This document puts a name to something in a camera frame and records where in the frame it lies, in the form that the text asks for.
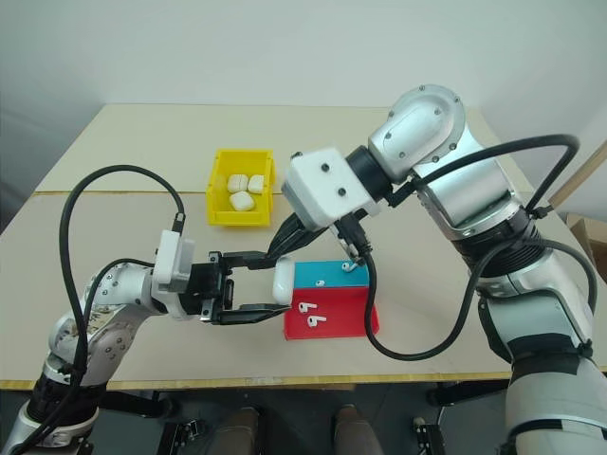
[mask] beige tabletop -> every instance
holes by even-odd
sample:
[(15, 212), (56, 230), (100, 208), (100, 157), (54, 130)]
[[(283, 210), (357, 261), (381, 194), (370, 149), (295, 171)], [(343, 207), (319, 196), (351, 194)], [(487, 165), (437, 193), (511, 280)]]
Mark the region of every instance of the beige tabletop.
[[(0, 388), (32, 387), (46, 355), (47, 333), (54, 320), (68, 309), (58, 259), (58, 225), (65, 192), (84, 175), (121, 162), (143, 165), (165, 176), (183, 193), (188, 213), (184, 235), (195, 240), (195, 259), (199, 262), (206, 260), (209, 250), (264, 250), (291, 210), (282, 195), (276, 194), (271, 227), (207, 225), (205, 195), (201, 191), (211, 170), (214, 150), (272, 148), (277, 168), (282, 168), (292, 153), (322, 142), (336, 144), (344, 152), (364, 143), (383, 121), (385, 111), (106, 106), (0, 237)], [(241, 121), (230, 122), (233, 117)], [(270, 128), (273, 121), (278, 123), (275, 129)], [(350, 128), (355, 139), (349, 139)], [(170, 137), (175, 141), (173, 147)], [(111, 152), (104, 155), (101, 149)], [(513, 162), (506, 160), (503, 164), (515, 185), (523, 193), (528, 191), (528, 183)], [(170, 225), (175, 212), (167, 194), (148, 192), (157, 191), (157, 187), (138, 176), (132, 180), (122, 176), (108, 178), (96, 190), (79, 200), (71, 227), (72, 263), (79, 289), (113, 259), (151, 260), (160, 231)], [(364, 227), (374, 247), (378, 270), (380, 340), (402, 352), (434, 346), (455, 321), (468, 278), (466, 267), (415, 198), (398, 209), (384, 207), (378, 217), (365, 220)], [(540, 221), (539, 227), (545, 237), (579, 247), (556, 215)], [(296, 260), (307, 261), (343, 257), (329, 233), (294, 254)], [(566, 260), (566, 265), (585, 288), (583, 273), (572, 261)], [(271, 271), (237, 270), (234, 279), (236, 304), (270, 301)], [(605, 325), (602, 308), (607, 301), (606, 287), (600, 283), (597, 327)], [(607, 334), (597, 332), (595, 361), (600, 366), (607, 365), (606, 343)], [(364, 337), (286, 341), (283, 317), (249, 326), (210, 326), (197, 320), (150, 318), (139, 330), (110, 388), (502, 377), (508, 377), (508, 365), (488, 348), (473, 307), (461, 336), (446, 352), (413, 363), (381, 355)]]

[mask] yellow plastic bin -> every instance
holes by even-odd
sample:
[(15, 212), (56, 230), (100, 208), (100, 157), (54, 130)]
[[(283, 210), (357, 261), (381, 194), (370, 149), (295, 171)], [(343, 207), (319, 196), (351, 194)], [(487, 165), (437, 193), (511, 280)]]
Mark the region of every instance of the yellow plastic bin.
[[(252, 194), (255, 207), (250, 211), (236, 211), (230, 204), (228, 178), (234, 173), (248, 177), (264, 176), (261, 194)], [(271, 150), (220, 149), (215, 156), (211, 180), (207, 187), (207, 220), (210, 225), (269, 226), (272, 212), (272, 184), (274, 160)]]

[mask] red and blue box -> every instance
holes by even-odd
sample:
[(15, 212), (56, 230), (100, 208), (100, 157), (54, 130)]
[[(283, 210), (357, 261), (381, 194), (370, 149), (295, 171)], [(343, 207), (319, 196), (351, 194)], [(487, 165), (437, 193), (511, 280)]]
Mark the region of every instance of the red and blue box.
[[(292, 308), (285, 313), (285, 338), (364, 337), (364, 308), (369, 293), (366, 266), (351, 272), (342, 269), (344, 261), (295, 263)], [(314, 303), (307, 313), (300, 313), (299, 303)], [(309, 316), (321, 316), (309, 327)], [(372, 314), (373, 332), (379, 330), (377, 312)]]

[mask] table edge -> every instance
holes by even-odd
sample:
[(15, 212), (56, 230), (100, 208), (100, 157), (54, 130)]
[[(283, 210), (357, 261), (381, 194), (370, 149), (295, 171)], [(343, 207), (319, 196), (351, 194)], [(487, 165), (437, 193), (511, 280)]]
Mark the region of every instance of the table edge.
[[(306, 386), (332, 384), (366, 384), (384, 382), (445, 382), (509, 379), (510, 372), (488, 373), (411, 373), (411, 374), (353, 374), (323, 376), (265, 376), (233, 377), (221, 379), (169, 379), (141, 381), (110, 381), (112, 391), (214, 389), (231, 387)], [(30, 391), (36, 381), (0, 380), (0, 390)]]

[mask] black cable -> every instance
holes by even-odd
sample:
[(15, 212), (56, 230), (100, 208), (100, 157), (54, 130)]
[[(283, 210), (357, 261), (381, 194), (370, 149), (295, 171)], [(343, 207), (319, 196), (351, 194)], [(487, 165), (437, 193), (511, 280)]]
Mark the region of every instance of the black cable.
[(452, 161), (451, 163), (446, 164), (442, 168), (434, 171), (433, 173), (429, 173), (425, 177), (405, 183), (398, 191), (400, 195), (397, 198), (397, 203), (399, 204), (400, 202), (404, 201), (420, 187), (428, 185), (434, 180), (437, 180), (440, 177), (447, 175), (448, 173), (452, 173), (453, 171), (457, 171), (458, 169), (464, 168), (478, 161), (483, 161), (485, 159), (494, 158), (500, 155), (508, 155), (523, 150), (551, 146), (564, 146), (566, 147), (566, 149), (565, 152), (562, 154), (561, 159), (559, 159), (559, 162), (552, 168), (550, 173), (548, 173), (546, 178), (543, 180), (537, 190), (533, 193), (533, 196), (527, 203), (525, 210), (527, 211), (527, 213), (531, 213), (533, 209), (537, 206), (540, 199), (544, 197), (545, 193), (550, 188), (550, 186), (554, 183), (557, 177), (559, 177), (562, 171), (567, 167), (567, 165), (571, 162), (571, 160), (578, 152), (579, 140), (577, 137), (571, 135), (528, 137), (526, 139), (513, 140), (511, 142), (506, 142), (504, 144), (489, 147), (479, 152), (474, 152), (473, 154), (464, 156), (462, 158), (456, 159), (455, 161)]
[(124, 262), (130, 262), (133, 264), (141, 264), (146, 266), (152, 265), (150, 263), (145, 263), (143, 261), (132, 259), (117, 260), (107, 265), (102, 270), (102, 273), (100, 272), (94, 280), (93, 286), (91, 286), (91, 292), (89, 292), (89, 295), (87, 296), (86, 305), (83, 312), (83, 309), (80, 306), (80, 300), (78, 298), (76, 284), (74, 283), (74, 277), (72, 275), (71, 269), (71, 261), (69, 257), (69, 222), (71, 220), (71, 215), (76, 205), (76, 201), (78, 200), (79, 196), (82, 194), (84, 189), (98, 178), (104, 175), (108, 175), (109, 173), (118, 172), (140, 173), (142, 175), (146, 175), (154, 179), (156, 182), (162, 185), (173, 197), (177, 206), (177, 214), (175, 215), (173, 221), (173, 230), (179, 233), (183, 231), (183, 227), (185, 224), (185, 209), (183, 206), (183, 201), (181, 200), (181, 197), (179, 196), (177, 191), (169, 182), (167, 182), (158, 174), (153, 173), (152, 171), (148, 171), (147, 169), (141, 168), (139, 166), (122, 164), (98, 169), (93, 173), (89, 174), (83, 180), (81, 180), (76, 185), (76, 187), (74, 187), (74, 189), (70, 192), (65, 201), (61, 222), (59, 224), (59, 258), (62, 273), (64, 276), (65, 291), (67, 292), (67, 297), (69, 299), (72, 313), (74, 314), (74, 321), (78, 329), (78, 342), (76, 346), (76, 352), (74, 354), (73, 365), (70, 371), (70, 388), (64, 398), (61, 400), (61, 402), (57, 405), (57, 408), (48, 415), (44, 422), (42, 422), (34, 431), (29, 434), (29, 436), (26, 438), (26, 440), (24, 440), (23, 443), (15, 447), (15, 449), (11, 452), (11, 455), (20, 455), (22, 453), (25, 453), (36, 445), (38, 445), (42, 440), (44, 440), (45, 437), (48, 436), (48, 434), (50, 434), (57, 427), (57, 423), (61, 417), (61, 413), (64, 411), (67, 404), (72, 400), (72, 398), (78, 391), (78, 388), (80, 387), (80, 384), (86, 373), (86, 358), (88, 355), (88, 339), (86, 336), (86, 329), (88, 326), (88, 320), (90, 319), (92, 303), (95, 298), (96, 289), (99, 287), (99, 283), (102, 277), (107, 272), (107, 270), (109, 270), (116, 264), (121, 264)]
[(377, 271), (371, 253), (366, 253), (363, 255), (363, 259), (367, 263), (367, 268), (369, 270), (369, 293), (367, 295), (367, 303), (365, 305), (364, 310), (364, 328), (371, 344), (373, 344), (373, 346), (382, 354), (387, 355), (390, 358), (403, 361), (425, 360), (445, 351), (457, 339), (462, 329), (464, 328), (464, 324), (466, 322), (466, 318), (468, 317), (468, 312), (472, 304), (474, 291), (476, 290), (478, 281), (481, 278), (481, 275), (483, 274), (483, 271), (485, 270), (487, 264), (500, 251), (503, 251), (504, 249), (507, 249), (517, 244), (521, 246), (543, 246), (546, 248), (557, 249), (572, 256), (582, 266), (584, 272), (586, 273), (586, 278), (588, 279), (588, 306), (594, 313), (595, 308), (597, 307), (597, 277), (594, 273), (592, 266), (588, 263), (588, 260), (582, 254), (580, 254), (571, 246), (552, 240), (519, 239), (514, 241), (507, 241), (498, 244), (497, 246), (492, 248), (472, 268), (468, 280), (468, 285), (466, 286), (466, 292), (464, 293), (464, 298), (462, 300), (462, 305), (460, 307), (459, 314), (457, 315), (457, 320), (455, 321), (455, 324), (453, 325), (453, 328), (451, 329), (449, 335), (440, 344), (429, 349), (428, 351), (416, 354), (397, 353), (383, 346), (379, 342), (379, 340), (377, 340), (375, 334), (373, 333), (372, 315), (373, 306), (375, 304), (375, 295), (377, 291)]
[(444, 413), (445, 413), (445, 407), (441, 406), (440, 409), (438, 410), (438, 415), (436, 416), (436, 422), (435, 422), (436, 425), (440, 426), (440, 423), (443, 420)]

